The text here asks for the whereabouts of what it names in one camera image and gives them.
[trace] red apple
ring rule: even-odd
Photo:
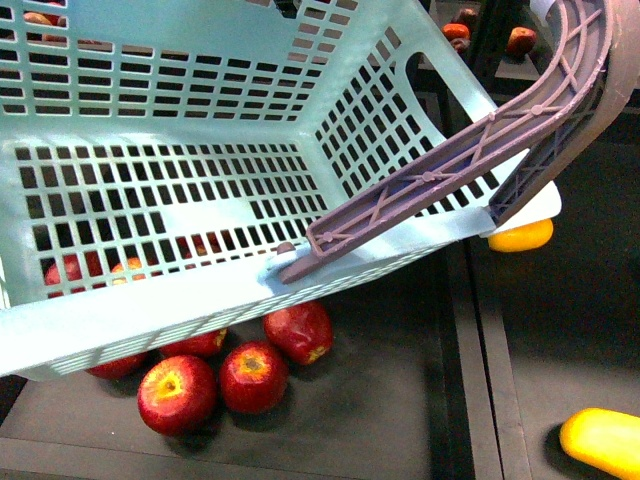
[[[535,31],[530,28],[516,27],[511,30],[506,53],[514,58],[522,58],[533,50],[537,40],[538,35]]]
[[[205,255],[207,255],[207,249],[204,247],[204,245],[198,245],[196,247],[196,254],[199,257],[204,257]],[[193,255],[191,255],[191,252],[187,250],[187,253],[184,254],[184,259],[188,260],[188,259],[191,259],[191,258],[193,258]],[[186,270],[191,270],[191,269],[194,269],[194,268],[196,268],[195,263],[190,263],[189,265],[187,265],[185,267]]]
[[[45,33],[42,36],[43,42],[54,42],[54,43],[67,43],[67,37],[63,37],[60,35],[52,35],[50,33]]]
[[[148,352],[138,353],[130,357],[120,358],[113,362],[103,363],[87,370],[94,377],[106,380],[117,380],[136,370],[147,358]]]
[[[333,345],[331,320],[318,301],[269,313],[263,327],[269,341],[300,365],[312,364]]]
[[[223,234],[223,237],[227,238],[228,235],[229,234],[225,232],[225,234]],[[215,233],[209,232],[207,233],[206,237],[207,237],[207,242],[209,243],[209,246],[211,247],[211,250],[213,251],[213,253],[219,253],[222,251],[222,249],[220,248],[220,242],[218,241],[218,237],[216,236]],[[200,255],[200,251],[203,251],[205,254],[207,253],[207,249],[204,246],[204,241],[201,235],[194,235],[191,237],[191,240],[193,241],[193,245],[196,247],[196,251],[198,255]],[[180,247],[180,250],[186,252],[187,254],[191,253],[189,251],[189,243],[187,242],[187,239],[185,237],[177,238],[176,242]]]
[[[102,266],[100,265],[100,257],[97,252],[87,252],[85,253],[85,261],[87,262],[87,270],[89,271],[89,275],[92,277],[96,277],[98,275],[102,275]],[[82,270],[80,270],[80,260],[76,254],[65,255],[62,257],[64,262],[64,270],[67,280],[73,282],[75,280],[80,280],[82,278]],[[60,283],[60,270],[58,269],[58,264],[54,263],[49,267],[47,273],[44,276],[44,284],[45,285],[57,285]],[[73,292],[84,291],[84,288],[80,287],[74,289]],[[60,297],[62,296],[62,292],[54,292],[49,294],[49,297]]]
[[[160,347],[160,353],[165,357],[175,357],[176,355],[195,355],[200,358],[208,358],[222,350],[222,343],[227,336],[227,329],[216,330],[214,332],[187,338],[180,342]]]
[[[56,7],[64,6],[64,5],[61,5],[58,2],[47,2],[47,5],[54,5]],[[47,20],[49,20],[51,22],[51,25],[57,25],[58,24],[58,19],[60,18],[60,15],[55,15],[53,13],[43,13],[42,15],[47,17]]]
[[[138,388],[142,421],[162,435],[188,433],[202,424],[216,405],[216,379],[201,358],[179,355],[149,370]]]
[[[233,350],[220,368],[222,397],[231,411],[258,414],[284,396],[289,367],[273,345],[247,342]]]
[[[139,270],[142,268],[142,262],[138,257],[127,258],[127,269],[128,270]],[[111,273],[122,273],[125,268],[122,263],[119,263],[111,270]],[[139,273],[133,276],[133,281],[144,280],[146,278],[144,273]],[[127,279],[124,277],[116,278],[113,280],[114,285],[122,285],[123,283],[127,283]]]

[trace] yellow object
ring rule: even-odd
[[[640,480],[640,418],[587,408],[560,429],[560,444],[571,457],[623,480]]]
[[[551,240],[552,235],[553,222],[547,218],[491,235],[489,248],[496,252],[524,252],[540,248]]]

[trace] plastic basket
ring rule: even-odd
[[[416,1],[282,13],[262,0],[0,0],[0,375],[56,378],[495,229],[482,207],[526,151],[325,268],[278,279],[308,251],[311,222],[445,142],[411,90],[411,56],[474,122],[496,109]],[[559,208],[550,184],[505,228]],[[285,241],[300,248],[274,257]],[[69,256],[82,278],[45,285]],[[140,269],[111,273],[133,257]]]

